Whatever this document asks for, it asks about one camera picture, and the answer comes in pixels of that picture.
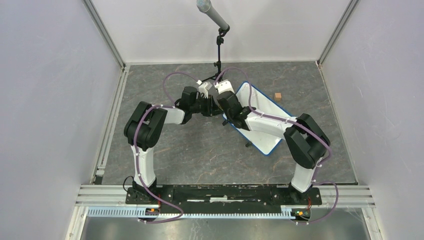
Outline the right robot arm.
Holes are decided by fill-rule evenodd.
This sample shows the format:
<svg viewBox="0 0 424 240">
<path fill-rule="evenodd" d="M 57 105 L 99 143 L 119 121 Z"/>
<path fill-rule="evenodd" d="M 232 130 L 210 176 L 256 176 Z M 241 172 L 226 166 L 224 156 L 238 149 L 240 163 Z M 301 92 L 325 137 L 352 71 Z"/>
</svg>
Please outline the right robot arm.
<svg viewBox="0 0 424 240">
<path fill-rule="evenodd" d="M 218 105 L 229 123 L 265 155 L 285 141 L 296 166 L 289 199 L 302 204 L 309 198 L 315 172 L 331 142 L 308 114 L 291 116 L 256 88 L 220 91 Z"/>
</svg>

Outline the blue framed whiteboard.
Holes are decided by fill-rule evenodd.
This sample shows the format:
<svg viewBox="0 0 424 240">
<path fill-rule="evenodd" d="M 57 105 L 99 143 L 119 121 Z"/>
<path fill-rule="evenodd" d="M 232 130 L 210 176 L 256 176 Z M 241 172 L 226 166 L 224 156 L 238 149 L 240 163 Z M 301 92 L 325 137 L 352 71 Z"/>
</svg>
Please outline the blue framed whiteboard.
<svg viewBox="0 0 424 240">
<path fill-rule="evenodd" d="M 246 81 L 240 85 L 235 93 L 243 107 L 248 106 L 249 93 L 250 85 Z M 256 108 L 257 111 L 267 115 L 278 116 L 290 120 L 296 119 L 255 86 L 252 87 L 251 106 Z M 250 141 L 262 154 L 268 156 L 276 146 L 284 140 L 284 133 L 282 131 L 276 131 L 278 124 L 276 120 L 272 119 L 271 121 L 274 123 L 274 126 L 272 128 L 266 128 L 265 131 L 245 130 L 236 128 L 233 124 L 231 126 L 244 138 Z"/>
</svg>

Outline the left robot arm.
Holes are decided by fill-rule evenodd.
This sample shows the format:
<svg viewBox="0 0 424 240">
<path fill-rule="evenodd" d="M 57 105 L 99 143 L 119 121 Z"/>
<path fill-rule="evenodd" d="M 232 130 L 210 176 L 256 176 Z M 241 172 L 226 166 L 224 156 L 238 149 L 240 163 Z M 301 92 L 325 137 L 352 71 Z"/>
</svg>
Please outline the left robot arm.
<svg viewBox="0 0 424 240">
<path fill-rule="evenodd" d="M 134 176 L 130 194 L 135 194 L 145 204 L 157 198 L 154 172 L 154 148 L 164 125 L 184 125 L 193 114 L 213 117 L 222 114 L 214 97 L 192 86 L 186 86 L 174 105 L 153 105 L 141 101 L 124 127 L 124 136 L 131 146 L 134 158 Z"/>
</svg>

